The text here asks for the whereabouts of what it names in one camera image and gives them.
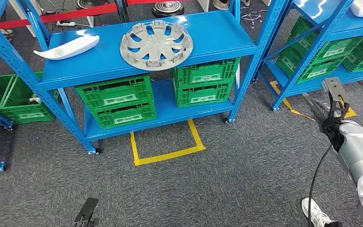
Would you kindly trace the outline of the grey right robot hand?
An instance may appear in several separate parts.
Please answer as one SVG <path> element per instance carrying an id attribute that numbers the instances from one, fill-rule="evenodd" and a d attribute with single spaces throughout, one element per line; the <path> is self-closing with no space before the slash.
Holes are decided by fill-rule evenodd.
<path id="1" fill-rule="evenodd" d="M 322 102 L 312 98 L 308 93 L 302 93 L 302 96 L 310 107 L 311 112 L 317 122 L 323 122 L 328 119 L 330 109 Z"/>

